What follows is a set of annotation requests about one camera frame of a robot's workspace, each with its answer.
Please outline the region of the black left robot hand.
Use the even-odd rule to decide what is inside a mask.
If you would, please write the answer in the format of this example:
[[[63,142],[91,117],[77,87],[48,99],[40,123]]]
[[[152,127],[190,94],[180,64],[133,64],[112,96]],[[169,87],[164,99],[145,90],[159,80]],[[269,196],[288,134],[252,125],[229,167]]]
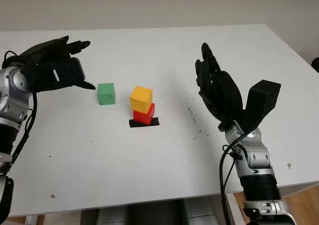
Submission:
[[[96,89],[85,81],[79,59],[72,57],[87,48],[90,41],[68,43],[68,40],[68,36],[53,39],[20,54],[23,60],[21,73],[27,78],[31,92],[53,91],[72,86]]]

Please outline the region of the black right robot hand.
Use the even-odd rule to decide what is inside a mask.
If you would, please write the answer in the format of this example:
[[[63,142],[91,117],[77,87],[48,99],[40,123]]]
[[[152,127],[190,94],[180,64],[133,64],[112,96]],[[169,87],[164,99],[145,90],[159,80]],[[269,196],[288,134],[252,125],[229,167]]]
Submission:
[[[221,70],[207,43],[201,46],[203,60],[195,62],[199,95],[209,112],[220,121],[222,132],[231,127],[233,119],[243,111],[240,91],[226,72]]]

